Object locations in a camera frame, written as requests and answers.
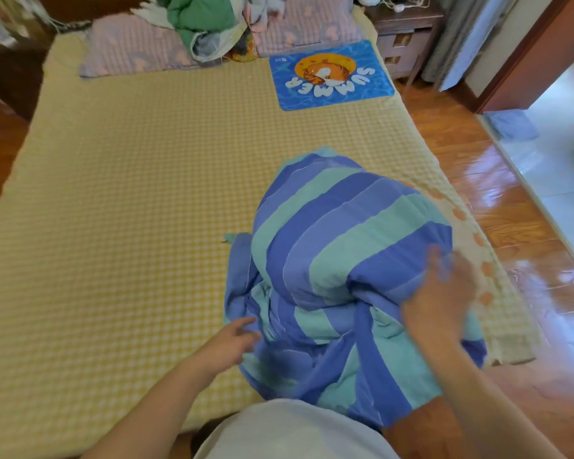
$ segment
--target forearm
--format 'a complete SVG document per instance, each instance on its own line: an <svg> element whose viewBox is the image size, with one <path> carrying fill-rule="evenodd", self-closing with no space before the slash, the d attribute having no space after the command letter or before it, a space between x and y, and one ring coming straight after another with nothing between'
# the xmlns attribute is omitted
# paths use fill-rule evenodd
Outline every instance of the forearm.
<svg viewBox="0 0 574 459"><path fill-rule="evenodd" d="M193 401L211 381L198 359L184 359L83 458L167 457Z"/></svg>
<svg viewBox="0 0 574 459"><path fill-rule="evenodd" d="M421 351L482 458L564 458L459 345L423 345Z"/></svg>

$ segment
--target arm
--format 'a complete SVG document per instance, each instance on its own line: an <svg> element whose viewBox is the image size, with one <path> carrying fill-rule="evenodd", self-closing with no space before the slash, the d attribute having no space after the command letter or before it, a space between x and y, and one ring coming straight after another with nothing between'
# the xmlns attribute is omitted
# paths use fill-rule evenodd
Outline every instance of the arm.
<svg viewBox="0 0 574 459"><path fill-rule="evenodd" d="M223 327L197 352L168 372L83 459L168 457L193 401L214 378L253 350L260 339L245 317Z"/></svg>
<svg viewBox="0 0 574 459"><path fill-rule="evenodd" d="M475 297L472 265L455 253L445 280L443 272L432 248L425 281L402 316L467 437L485 459L564 458L460 345L463 320Z"/></svg>

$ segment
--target gray curtain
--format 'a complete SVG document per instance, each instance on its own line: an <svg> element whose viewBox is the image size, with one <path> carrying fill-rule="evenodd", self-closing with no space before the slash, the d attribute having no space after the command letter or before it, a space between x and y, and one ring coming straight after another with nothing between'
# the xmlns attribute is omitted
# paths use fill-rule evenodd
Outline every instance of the gray curtain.
<svg viewBox="0 0 574 459"><path fill-rule="evenodd" d="M422 78L444 91L461 80L511 0L438 1L447 21Z"/></svg>

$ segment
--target wooden floor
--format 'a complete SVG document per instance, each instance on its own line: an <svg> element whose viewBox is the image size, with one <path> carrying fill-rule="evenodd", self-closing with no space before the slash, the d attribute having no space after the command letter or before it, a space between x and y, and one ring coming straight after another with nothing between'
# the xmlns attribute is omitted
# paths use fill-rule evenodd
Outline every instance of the wooden floor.
<svg viewBox="0 0 574 459"><path fill-rule="evenodd" d="M490 368L488 374L574 459L574 259L474 115L450 94L421 84L405 103L545 336L536 361ZM22 120L0 109L0 189L26 131ZM442 399L387 430L386 438L402 459L477 457ZM180 437L171 457L188 457L188 440Z"/></svg>

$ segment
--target bed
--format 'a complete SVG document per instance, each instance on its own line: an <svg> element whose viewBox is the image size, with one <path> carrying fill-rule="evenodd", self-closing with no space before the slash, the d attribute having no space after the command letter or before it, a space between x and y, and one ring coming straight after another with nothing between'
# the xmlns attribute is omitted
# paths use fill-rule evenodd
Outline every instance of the bed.
<svg viewBox="0 0 574 459"><path fill-rule="evenodd" d="M286 113L267 59L84 81L84 49L56 38L0 198L0 458L81 453L219 329L224 235L250 231L284 159L323 145L463 212L455 242L491 268L489 362L533 358L523 302L398 94ZM183 429L258 401L234 368Z"/></svg>

